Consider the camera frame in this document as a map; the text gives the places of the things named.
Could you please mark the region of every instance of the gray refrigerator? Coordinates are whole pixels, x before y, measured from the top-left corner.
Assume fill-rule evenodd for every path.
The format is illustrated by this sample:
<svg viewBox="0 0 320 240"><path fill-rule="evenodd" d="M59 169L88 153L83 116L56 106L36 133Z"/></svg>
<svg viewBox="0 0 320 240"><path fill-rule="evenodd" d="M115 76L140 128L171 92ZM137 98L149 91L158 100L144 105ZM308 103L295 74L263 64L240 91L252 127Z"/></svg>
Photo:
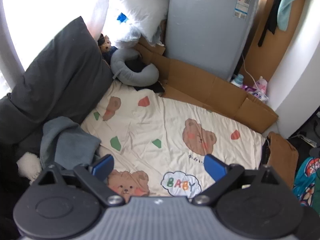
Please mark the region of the gray refrigerator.
<svg viewBox="0 0 320 240"><path fill-rule="evenodd" d="M166 56L229 81L259 0L170 0Z"/></svg>

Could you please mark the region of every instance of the gray neck pillow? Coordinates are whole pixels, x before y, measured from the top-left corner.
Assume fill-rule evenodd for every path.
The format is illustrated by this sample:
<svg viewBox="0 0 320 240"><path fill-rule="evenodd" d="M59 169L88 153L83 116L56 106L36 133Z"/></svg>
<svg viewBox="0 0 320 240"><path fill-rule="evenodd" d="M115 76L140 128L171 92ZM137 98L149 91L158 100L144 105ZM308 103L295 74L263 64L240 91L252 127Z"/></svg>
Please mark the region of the gray neck pillow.
<svg viewBox="0 0 320 240"><path fill-rule="evenodd" d="M135 49L118 49L111 57L113 79L118 78L123 84L134 87L148 87L158 81L159 71L155 65L149 64L141 72L134 72L124 63L139 57Z"/></svg>

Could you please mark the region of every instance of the blue-gray blanket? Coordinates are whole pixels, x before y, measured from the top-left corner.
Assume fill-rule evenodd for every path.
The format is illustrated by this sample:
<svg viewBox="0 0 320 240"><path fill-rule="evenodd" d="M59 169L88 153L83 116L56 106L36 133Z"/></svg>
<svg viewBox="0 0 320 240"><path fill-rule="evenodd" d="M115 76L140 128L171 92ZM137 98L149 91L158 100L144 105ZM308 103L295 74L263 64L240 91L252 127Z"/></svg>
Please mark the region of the blue-gray blanket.
<svg viewBox="0 0 320 240"><path fill-rule="evenodd" d="M100 139L84 132L79 124L60 116L43 125L40 146L42 168L56 162L67 170L78 164L91 164Z"/></svg>

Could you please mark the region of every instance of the cloud graphic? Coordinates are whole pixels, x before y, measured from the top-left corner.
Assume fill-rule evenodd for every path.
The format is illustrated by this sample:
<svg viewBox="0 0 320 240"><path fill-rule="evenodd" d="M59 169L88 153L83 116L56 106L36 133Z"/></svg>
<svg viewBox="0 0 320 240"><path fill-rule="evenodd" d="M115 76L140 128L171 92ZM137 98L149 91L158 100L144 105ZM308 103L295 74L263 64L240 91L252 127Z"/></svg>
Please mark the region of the cloud graphic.
<svg viewBox="0 0 320 240"><path fill-rule="evenodd" d="M187 198L194 198L201 193L198 179L182 171L167 172L163 176L161 185L174 197L186 196Z"/></svg>

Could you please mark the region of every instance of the bear print bed sheet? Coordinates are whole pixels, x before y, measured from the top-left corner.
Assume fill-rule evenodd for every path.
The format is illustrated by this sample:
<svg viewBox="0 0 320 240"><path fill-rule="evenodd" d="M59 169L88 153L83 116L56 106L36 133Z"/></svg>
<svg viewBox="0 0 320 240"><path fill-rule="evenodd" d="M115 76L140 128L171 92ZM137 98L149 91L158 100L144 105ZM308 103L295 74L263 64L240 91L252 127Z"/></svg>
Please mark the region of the bear print bed sheet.
<svg viewBox="0 0 320 240"><path fill-rule="evenodd" d="M204 156L258 168L264 138L248 127L191 104L136 91L114 81L81 125L101 139L99 154L111 154L107 185L124 197L193 198L214 180Z"/></svg>

